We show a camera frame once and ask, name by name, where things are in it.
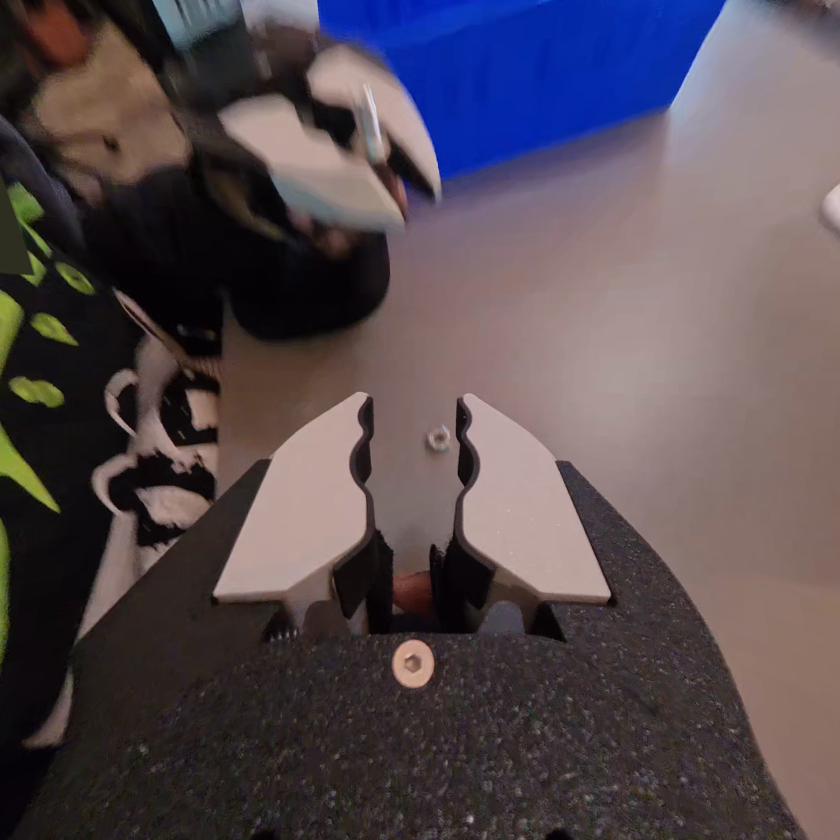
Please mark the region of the black mesh cushion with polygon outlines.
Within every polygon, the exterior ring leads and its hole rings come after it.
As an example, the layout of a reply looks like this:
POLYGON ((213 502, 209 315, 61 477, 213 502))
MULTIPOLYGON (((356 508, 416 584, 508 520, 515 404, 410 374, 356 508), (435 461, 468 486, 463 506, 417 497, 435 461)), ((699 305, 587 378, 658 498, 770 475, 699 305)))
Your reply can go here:
POLYGON ((370 317, 391 282, 383 234, 333 258, 302 242, 259 245, 227 283, 228 305, 252 338, 277 343, 334 333, 370 317))

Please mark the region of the person's black printed shirt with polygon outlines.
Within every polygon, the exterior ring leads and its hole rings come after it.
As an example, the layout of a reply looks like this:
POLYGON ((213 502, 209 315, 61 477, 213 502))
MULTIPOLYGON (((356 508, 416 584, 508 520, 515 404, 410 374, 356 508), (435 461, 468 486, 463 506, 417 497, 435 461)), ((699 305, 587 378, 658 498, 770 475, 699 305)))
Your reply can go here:
POLYGON ((112 375, 140 341, 117 291, 179 350, 209 321, 160 271, 102 260, 77 208, 2 119, 2 179, 30 267, 2 274, 2 784, 29 772, 25 741, 71 691, 70 651, 106 549, 111 516, 93 470, 125 449, 106 412, 112 375))

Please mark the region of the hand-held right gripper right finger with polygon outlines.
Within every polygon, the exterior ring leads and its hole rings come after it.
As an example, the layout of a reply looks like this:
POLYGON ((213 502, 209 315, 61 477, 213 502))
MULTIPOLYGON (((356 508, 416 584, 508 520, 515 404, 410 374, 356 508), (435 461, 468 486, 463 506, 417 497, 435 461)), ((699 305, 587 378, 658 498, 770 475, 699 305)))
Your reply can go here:
POLYGON ((528 430, 473 394, 456 403, 458 480, 451 539, 434 553, 445 628, 480 628, 498 604, 524 628, 551 605, 608 606, 613 593, 557 459, 528 430))

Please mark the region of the person's left forearm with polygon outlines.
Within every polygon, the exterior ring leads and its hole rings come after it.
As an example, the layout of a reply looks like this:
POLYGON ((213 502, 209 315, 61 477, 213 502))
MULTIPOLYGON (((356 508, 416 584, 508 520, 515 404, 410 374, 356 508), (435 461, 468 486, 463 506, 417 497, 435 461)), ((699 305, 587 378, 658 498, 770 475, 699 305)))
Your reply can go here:
POLYGON ((235 225, 194 169, 163 167, 132 185, 106 185, 98 204, 78 209, 90 266, 182 347, 219 354, 223 252, 235 225))

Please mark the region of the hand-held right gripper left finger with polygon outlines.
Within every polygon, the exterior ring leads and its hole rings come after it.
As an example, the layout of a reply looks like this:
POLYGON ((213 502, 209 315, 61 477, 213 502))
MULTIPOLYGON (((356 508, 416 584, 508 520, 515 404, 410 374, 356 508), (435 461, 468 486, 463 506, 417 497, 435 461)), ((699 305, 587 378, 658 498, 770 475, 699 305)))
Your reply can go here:
POLYGON ((373 399, 356 392, 280 446, 214 588, 217 603, 282 604, 301 626, 336 604, 351 626, 392 622, 392 556, 375 524, 373 399))

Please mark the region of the large blue plastic bin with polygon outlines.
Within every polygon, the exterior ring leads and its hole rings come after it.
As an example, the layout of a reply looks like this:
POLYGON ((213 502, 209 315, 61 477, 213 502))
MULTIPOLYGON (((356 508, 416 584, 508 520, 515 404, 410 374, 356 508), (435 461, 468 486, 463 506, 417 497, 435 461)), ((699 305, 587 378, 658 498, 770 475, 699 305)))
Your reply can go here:
POLYGON ((723 1, 318 1, 382 56, 442 180, 667 110, 723 1))

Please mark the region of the short thick silver bolt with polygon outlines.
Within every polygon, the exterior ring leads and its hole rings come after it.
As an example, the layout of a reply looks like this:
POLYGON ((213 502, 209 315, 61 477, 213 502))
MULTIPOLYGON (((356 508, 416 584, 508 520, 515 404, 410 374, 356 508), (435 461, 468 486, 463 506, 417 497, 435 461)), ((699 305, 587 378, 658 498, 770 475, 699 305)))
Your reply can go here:
POLYGON ((367 83, 363 84, 361 89, 356 108, 356 121, 367 161, 375 169, 384 167, 387 163, 385 142, 374 93, 371 85, 367 83))

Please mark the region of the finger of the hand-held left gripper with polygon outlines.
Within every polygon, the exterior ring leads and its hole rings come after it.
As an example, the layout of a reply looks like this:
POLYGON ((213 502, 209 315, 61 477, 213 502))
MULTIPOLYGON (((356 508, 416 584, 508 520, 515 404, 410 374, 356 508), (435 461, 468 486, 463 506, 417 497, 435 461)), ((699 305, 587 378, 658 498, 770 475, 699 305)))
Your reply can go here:
POLYGON ((322 49, 309 67, 311 95, 326 106, 352 111, 363 153, 356 108, 365 83, 374 93, 387 153, 385 166, 372 167, 374 172, 381 176, 389 170, 438 203, 442 182, 434 144, 414 99, 391 69, 354 46, 322 49))
POLYGON ((304 124, 281 95, 240 99, 217 114, 227 137, 266 168, 283 202, 330 227, 404 230, 396 200, 367 160, 304 124))

